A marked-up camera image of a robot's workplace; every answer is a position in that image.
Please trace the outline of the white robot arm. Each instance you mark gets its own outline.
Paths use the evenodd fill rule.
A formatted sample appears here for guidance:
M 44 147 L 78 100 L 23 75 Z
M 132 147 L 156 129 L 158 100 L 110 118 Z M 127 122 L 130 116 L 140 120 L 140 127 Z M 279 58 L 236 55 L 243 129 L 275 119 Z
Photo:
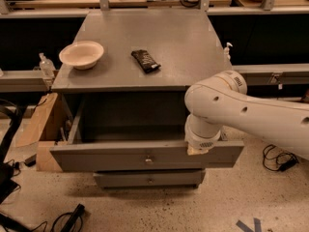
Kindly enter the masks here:
M 235 71 L 220 72 L 188 88 L 184 102 L 189 111 L 185 122 L 189 152 L 209 151 L 227 126 L 308 160 L 309 105 L 254 98 L 246 92 L 244 78 Z

